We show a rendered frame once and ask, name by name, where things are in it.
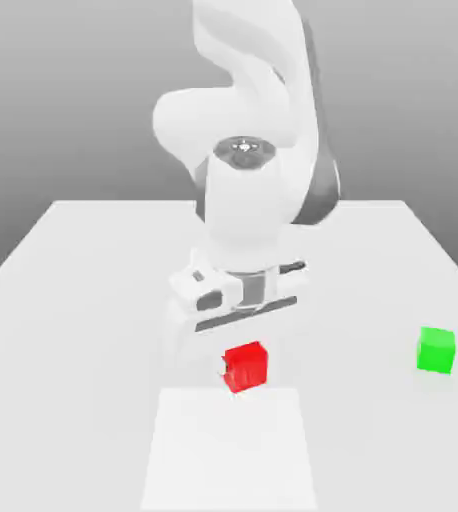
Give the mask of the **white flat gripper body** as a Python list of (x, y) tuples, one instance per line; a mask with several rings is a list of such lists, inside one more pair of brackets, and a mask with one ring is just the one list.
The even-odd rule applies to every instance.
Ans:
[(202, 318), (177, 299), (166, 306), (166, 364), (189, 365), (221, 358), (226, 350), (259, 341), (270, 344), (282, 329), (297, 326), (299, 296), (290, 295), (254, 311)]

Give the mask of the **small red cube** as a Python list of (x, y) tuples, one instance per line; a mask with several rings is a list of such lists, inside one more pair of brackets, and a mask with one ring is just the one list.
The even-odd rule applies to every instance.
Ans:
[(268, 352), (258, 341), (226, 350), (222, 360), (223, 380), (234, 394), (267, 382)]

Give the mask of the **small green cube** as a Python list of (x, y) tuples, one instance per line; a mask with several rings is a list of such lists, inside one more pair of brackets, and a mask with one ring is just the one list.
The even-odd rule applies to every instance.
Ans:
[(450, 374), (456, 353), (453, 331), (423, 326), (417, 343), (417, 368)]

